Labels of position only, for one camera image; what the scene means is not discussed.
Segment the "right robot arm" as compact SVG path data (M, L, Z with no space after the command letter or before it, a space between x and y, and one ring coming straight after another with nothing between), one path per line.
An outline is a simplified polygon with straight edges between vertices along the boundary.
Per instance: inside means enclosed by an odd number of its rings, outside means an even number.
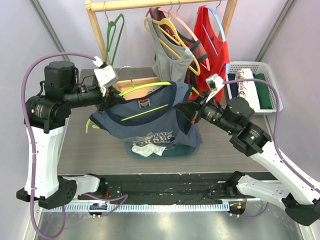
M175 105L175 109L192 124L204 119L227 132L236 150L262 165L280 182L265 182L235 171L225 183L230 197L246 195L259 198L281 208L303 226L319 220L319 181L293 163L280 151L276 140L251 121L254 110L244 98L232 98L226 107L222 107L200 95Z

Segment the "lime green hanger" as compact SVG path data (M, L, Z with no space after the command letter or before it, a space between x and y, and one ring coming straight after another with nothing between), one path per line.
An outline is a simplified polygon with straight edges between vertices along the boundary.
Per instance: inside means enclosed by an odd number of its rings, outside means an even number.
M134 91L138 91L138 90L141 90L141 89L146 89L146 88L151 88L151 87L162 87L162 86L171 86L173 83L173 81L158 81L158 82L151 82L151 83L146 83L146 84L143 84L143 85L139 85L139 86L134 86L134 83L132 82L132 88L130 89L127 89L123 92L120 92L120 96L121 97L124 97L125 95L127 94L130 94ZM192 91L197 94L197 96L200 94L198 92L198 90L192 86ZM147 95L143 96L142 99L135 99L135 98L132 98L132 99L129 99L129 100L125 100L124 103L128 102L128 101L133 101L133 100L137 100L138 103L141 105L139 105L139 107L147 107L147 103L149 103L149 98L147 97ZM89 129L89 125L90 125L90 122L92 122L90 119L88 119L88 121L86 122L86 125L85 125L85 133L87 134L88 133L88 129Z

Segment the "white tank top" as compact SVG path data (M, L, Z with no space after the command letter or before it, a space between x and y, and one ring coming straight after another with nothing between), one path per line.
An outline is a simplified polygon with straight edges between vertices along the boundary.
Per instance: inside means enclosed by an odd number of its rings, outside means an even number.
M131 148L131 151L135 154L142 156L142 157L149 157L152 154L155 154L157 156L162 156L165 149L166 149L165 146L158 146L153 143L149 143L145 146L134 145Z

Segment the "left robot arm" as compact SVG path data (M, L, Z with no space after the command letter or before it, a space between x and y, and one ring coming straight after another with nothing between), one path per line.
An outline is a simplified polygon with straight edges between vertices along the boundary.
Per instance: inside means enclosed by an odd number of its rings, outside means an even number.
M36 156L35 184L31 186L32 166L23 188L16 192L17 199L50 210L67 205L78 195L90 194L100 200L107 192L105 178L89 173L75 177L57 174L61 148L72 109L98 106L106 110L123 103L124 98L113 87L106 96L97 80L92 85L79 84L79 71L71 61L53 61L44 68L40 92L26 101L26 113L34 136L35 152L29 153L29 164Z

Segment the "dark green hanger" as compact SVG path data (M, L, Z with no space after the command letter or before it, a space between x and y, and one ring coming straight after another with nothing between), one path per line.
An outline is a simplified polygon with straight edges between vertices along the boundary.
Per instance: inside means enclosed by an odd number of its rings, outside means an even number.
M110 52L111 52L112 44L113 44L113 41L115 40L115 36L117 33L117 24L120 22L120 20L122 20L122 22L119 25L115 47L113 50L113 54L111 55ZM124 25L125 25L125 17L122 13L120 13L115 18L115 20L109 20L109 18L107 18L105 61L109 61L110 65L114 64Z

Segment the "navy blue tank top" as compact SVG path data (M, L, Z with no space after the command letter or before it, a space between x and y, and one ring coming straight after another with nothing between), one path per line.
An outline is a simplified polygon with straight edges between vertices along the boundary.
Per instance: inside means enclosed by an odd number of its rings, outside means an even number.
M149 93L146 107L137 100L129 100L104 112L95 111L89 119L100 129L134 146L187 145L196 148L203 143L197 125L174 108L187 101L191 92L191 85L175 82Z

